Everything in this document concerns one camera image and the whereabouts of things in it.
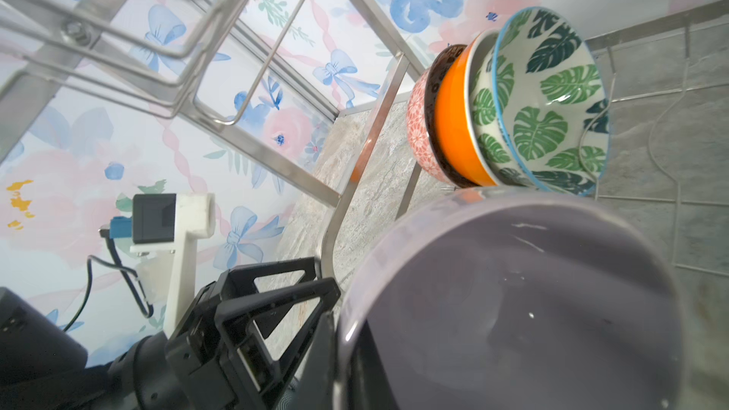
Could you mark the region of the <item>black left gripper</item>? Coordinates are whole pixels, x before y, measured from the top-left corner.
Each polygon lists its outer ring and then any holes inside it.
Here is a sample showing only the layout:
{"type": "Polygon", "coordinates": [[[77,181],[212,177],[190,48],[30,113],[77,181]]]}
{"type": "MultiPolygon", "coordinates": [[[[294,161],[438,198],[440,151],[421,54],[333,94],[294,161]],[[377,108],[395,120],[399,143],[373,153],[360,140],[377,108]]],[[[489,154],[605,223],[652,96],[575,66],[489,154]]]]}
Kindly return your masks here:
{"type": "Polygon", "coordinates": [[[314,257],[238,266],[203,288],[170,335],[139,341],[110,366],[107,409],[271,409],[341,292],[314,257]],[[262,292],[256,279],[301,271],[262,292]]]}

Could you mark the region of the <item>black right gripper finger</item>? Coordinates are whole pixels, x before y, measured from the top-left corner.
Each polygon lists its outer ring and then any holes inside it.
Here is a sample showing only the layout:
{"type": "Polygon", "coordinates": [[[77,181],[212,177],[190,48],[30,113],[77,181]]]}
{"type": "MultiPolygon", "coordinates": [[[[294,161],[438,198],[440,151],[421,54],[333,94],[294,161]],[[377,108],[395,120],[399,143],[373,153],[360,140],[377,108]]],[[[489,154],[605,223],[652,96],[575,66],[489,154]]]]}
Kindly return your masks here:
{"type": "Polygon", "coordinates": [[[334,315],[319,319],[298,389],[290,409],[332,410],[337,339],[334,315]]]}

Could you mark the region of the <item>lilac bowl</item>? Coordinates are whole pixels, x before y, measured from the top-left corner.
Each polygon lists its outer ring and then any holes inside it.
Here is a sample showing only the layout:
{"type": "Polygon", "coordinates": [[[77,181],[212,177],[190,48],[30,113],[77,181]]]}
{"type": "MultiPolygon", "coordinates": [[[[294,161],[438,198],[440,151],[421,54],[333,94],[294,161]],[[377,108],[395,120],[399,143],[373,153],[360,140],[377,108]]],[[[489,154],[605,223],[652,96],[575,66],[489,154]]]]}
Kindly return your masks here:
{"type": "Polygon", "coordinates": [[[337,408],[676,409],[685,315],[661,251],[586,197],[466,189],[392,224],[338,323],[337,408]]]}

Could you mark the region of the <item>stainless steel dish rack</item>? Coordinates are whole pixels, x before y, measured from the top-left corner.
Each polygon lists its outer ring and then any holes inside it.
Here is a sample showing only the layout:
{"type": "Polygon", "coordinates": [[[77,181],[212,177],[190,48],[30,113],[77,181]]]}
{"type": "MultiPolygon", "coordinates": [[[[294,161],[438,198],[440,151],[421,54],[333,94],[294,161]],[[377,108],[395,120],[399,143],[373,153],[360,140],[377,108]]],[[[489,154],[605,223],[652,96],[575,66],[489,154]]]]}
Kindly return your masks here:
{"type": "MultiPolygon", "coordinates": [[[[705,0],[375,0],[428,63],[450,44],[496,28],[519,9],[565,13],[596,34],[685,9],[705,0]]],[[[272,42],[296,3],[298,17],[282,44],[292,64],[335,108],[362,106],[380,91],[395,60],[347,0],[251,0],[243,22],[272,42]]],[[[228,39],[209,66],[199,98],[224,114],[243,111],[239,126],[267,140],[300,167],[313,169],[342,146],[310,102],[278,75],[256,78],[259,64],[228,39]]],[[[209,191],[218,229],[200,254],[201,269],[223,266],[226,240],[246,207],[256,229],[287,225],[298,192],[229,146],[182,120],[165,121],[62,89],[1,167],[1,283],[28,299],[68,311],[85,286],[85,258],[104,254],[97,230],[136,193],[209,191]]]]}

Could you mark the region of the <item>white bowl orange outside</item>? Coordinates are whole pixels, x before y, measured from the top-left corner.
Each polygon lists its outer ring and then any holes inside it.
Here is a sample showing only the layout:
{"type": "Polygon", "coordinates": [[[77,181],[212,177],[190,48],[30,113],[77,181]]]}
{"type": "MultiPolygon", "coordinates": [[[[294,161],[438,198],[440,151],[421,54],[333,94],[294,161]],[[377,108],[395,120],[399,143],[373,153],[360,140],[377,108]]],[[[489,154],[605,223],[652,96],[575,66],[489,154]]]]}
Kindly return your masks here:
{"type": "Polygon", "coordinates": [[[481,187],[501,184],[480,155],[470,111],[470,78],[474,62],[482,62],[495,45],[496,30],[482,32],[445,72],[436,97],[435,128],[446,161],[463,178],[481,187]]]}

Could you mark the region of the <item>green leaf pattern bowl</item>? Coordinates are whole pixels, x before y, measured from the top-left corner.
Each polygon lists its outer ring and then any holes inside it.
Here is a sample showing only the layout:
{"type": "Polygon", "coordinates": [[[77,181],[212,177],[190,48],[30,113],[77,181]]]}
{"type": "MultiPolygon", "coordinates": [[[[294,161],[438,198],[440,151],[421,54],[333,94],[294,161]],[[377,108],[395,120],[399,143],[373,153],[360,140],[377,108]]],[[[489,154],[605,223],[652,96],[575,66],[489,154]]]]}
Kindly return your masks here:
{"type": "Polygon", "coordinates": [[[590,194],[608,159],[608,97],[571,23],[550,9],[522,9],[473,51],[471,123],[494,175],[508,185],[590,194]]]}

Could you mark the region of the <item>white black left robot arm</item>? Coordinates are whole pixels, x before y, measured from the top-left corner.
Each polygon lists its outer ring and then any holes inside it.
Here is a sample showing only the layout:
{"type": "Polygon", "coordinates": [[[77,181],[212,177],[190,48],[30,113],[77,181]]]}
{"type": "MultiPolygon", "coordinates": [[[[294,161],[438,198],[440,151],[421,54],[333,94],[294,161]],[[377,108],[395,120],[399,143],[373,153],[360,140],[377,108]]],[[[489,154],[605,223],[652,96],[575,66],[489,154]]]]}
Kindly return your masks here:
{"type": "Polygon", "coordinates": [[[5,409],[273,409],[340,289],[313,257],[239,266],[204,287],[169,334],[114,361],[87,351],[8,289],[1,292],[5,409]]]}

